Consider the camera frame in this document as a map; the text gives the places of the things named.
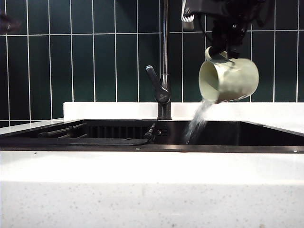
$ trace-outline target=black cable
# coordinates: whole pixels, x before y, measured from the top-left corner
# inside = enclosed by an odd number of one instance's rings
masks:
[[[200,27],[201,31],[203,32],[203,34],[205,35],[207,40],[209,40],[212,43],[212,39],[207,35],[207,33],[205,32],[205,29],[203,28],[203,23],[201,21],[201,15],[200,14],[198,15],[198,20],[199,20],[199,27]]]

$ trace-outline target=faucet handle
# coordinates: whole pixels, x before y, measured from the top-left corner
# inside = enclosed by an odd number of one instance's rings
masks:
[[[171,94],[168,90],[166,90],[164,87],[162,87],[154,69],[152,66],[146,67],[146,72],[149,76],[149,78],[152,81],[152,85],[154,87],[154,90],[156,92],[155,94],[155,100],[160,104],[166,104],[170,101]]]

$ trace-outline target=sink basin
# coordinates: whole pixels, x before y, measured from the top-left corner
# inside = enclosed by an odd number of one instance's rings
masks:
[[[302,133],[240,121],[207,122],[204,129],[186,145],[184,135],[188,124],[188,121],[80,120],[2,135],[0,146],[304,146]],[[152,136],[147,138],[149,130]]]

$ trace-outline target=white grout line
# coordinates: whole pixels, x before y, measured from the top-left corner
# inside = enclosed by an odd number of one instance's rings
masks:
[[[4,122],[4,121],[6,121],[6,122],[7,121],[11,121],[11,122],[28,121],[29,122],[29,120],[0,120],[0,122]],[[46,120],[31,120],[31,121],[49,121],[49,119],[46,119]]]
[[[94,36],[94,0],[92,0],[92,40],[93,40],[93,82],[94,82],[94,102],[96,102],[96,79],[95,79],[95,36]]]
[[[275,85],[276,85],[276,1],[275,1],[275,24],[274,24],[274,80],[273,80],[273,98],[272,98],[272,102],[275,102]]]
[[[52,96],[52,61],[51,61],[51,23],[50,23],[50,8],[48,0],[48,53],[49,53],[49,89],[50,89],[50,104],[51,104],[51,119],[53,119],[53,96]]]
[[[184,102],[184,27],[181,29],[181,102]]]
[[[252,61],[252,23],[251,23],[251,37],[250,37],[250,60]],[[252,102],[252,95],[250,95],[249,102]]]
[[[116,102],[118,102],[117,97],[117,45],[116,45],[116,0],[114,0],[114,31],[115,31],[115,94]]]
[[[28,98],[29,98],[29,101],[28,101],[28,105],[29,105],[29,121],[31,121],[32,119],[32,116],[31,116],[31,108],[30,108],[30,70],[29,70],[29,4],[28,4],[28,0],[26,0],[26,5],[27,5],[27,40],[28,40]]]
[[[74,102],[74,75],[73,75],[73,40],[72,40],[72,0],[70,0],[70,36],[71,36],[71,77],[72,77],[72,102]]]
[[[299,27],[300,27],[300,0],[298,0],[298,32],[297,32],[297,53],[296,53],[296,99],[298,102],[299,98]]]
[[[285,29],[285,30],[247,30],[247,32],[297,32],[304,31],[304,29]],[[202,31],[184,31],[184,32],[170,32],[170,34],[181,34],[181,33],[202,33]],[[136,35],[137,32],[117,32],[117,33],[94,33],[94,35]],[[159,34],[159,32],[138,32],[138,34]],[[78,35],[93,35],[93,33],[62,33],[62,34],[50,34],[51,36],[78,36]],[[36,36],[48,36],[48,34],[19,34],[19,35],[0,35],[0,37],[36,37]]]
[[[4,1],[5,14],[6,10],[6,0]],[[8,80],[8,111],[9,111],[9,126],[10,126],[10,75],[9,75],[9,45],[8,45],[8,36],[6,35],[6,70],[7,70],[7,80]]]
[[[138,0],[136,0],[136,36],[137,36],[137,102],[139,102],[139,35],[138,35]]]
[[[161,30],[161,27],[162,27],[162,23],[161,23],[161,20],[162,20],[162,15],[161,15],[161,0],[159,0],[159,36],[160,36],[160,74],[159,74],[159,78],[161,78],[161,75],[162,75],[162,30]]]

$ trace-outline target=kitchen sink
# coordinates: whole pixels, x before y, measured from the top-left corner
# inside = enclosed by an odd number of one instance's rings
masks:
[[[78,146],[78,150],[201,151],[206,147],[199,146],[211,146],[209,150],[222,148],[221,152],[227,152],[250,146],[251,151],[257,147],[304,151],[291,148],[304,146],[302,133],[243,121],[209,121],[187,143],[188,124],[189,121],[86,119],[1,135],[0,149],[72,150]]]

